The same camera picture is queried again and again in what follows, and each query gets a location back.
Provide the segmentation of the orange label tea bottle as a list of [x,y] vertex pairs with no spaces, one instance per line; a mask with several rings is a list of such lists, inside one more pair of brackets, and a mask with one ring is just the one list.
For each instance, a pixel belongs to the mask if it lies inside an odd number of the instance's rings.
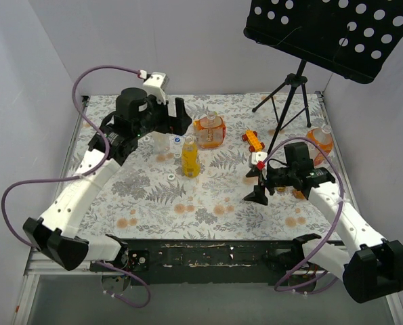
[[194,121],[194,132],[200,148],[213,149],[223,144],[226,125],[216,112],[208,112],[203,118]]

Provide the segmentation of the clear ribbed plastic bottle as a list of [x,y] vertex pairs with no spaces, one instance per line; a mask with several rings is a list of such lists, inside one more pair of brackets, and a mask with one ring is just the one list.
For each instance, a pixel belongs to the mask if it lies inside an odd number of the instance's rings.
[[165,153],[170,149],[169,135],[166,133],[152,132],[151,136],[154,143],[154,152],[157,154]]

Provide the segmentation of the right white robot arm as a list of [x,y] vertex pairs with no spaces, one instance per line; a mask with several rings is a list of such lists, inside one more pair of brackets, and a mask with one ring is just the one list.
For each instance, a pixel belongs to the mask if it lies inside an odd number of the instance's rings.
[[310,142],[302,137],[284,141],[284,167],[270,166],[272,156],[266,152],[253,152],[249,158],[247,177],[257,177],[258,184],[244,200],[267,205],[267,196],[273,195],[276,188],[293,187],[331,225],[325,237],[308,234],[293,240],[287,254],[293,266],[275,284],[275,290],[284,291],[284,281],[298,269],[314,264],[342,281],[357,303],[402,291],[403,245],[373,229],[345,199],[338,172],[314,166]]

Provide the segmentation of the yellow juice bottle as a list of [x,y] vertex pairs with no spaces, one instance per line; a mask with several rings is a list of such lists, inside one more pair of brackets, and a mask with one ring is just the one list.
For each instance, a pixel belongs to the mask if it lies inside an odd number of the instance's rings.
[[185,138],[182,148],[182,171],[185,176],[194,178],[200,173],[198,148],[193,136]]

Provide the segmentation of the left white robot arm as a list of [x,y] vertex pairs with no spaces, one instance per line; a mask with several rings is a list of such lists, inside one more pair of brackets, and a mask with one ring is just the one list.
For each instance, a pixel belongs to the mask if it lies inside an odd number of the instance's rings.
[[23,230],[31,244],[64,269],[76,269],[84,261],[105,261],[120,271],[129,261],[123,242],[112,235],[82,239],[78,231],[82,219],[108,180],[138,147],[141,137],[151,132],[183,136],[192,123],[184,100],[175,99],[176,115],[168,105],[139,88],[122,90],[116,109],[107,115],[88,144],[70,182],[54,203],[38,218],[28,218]]

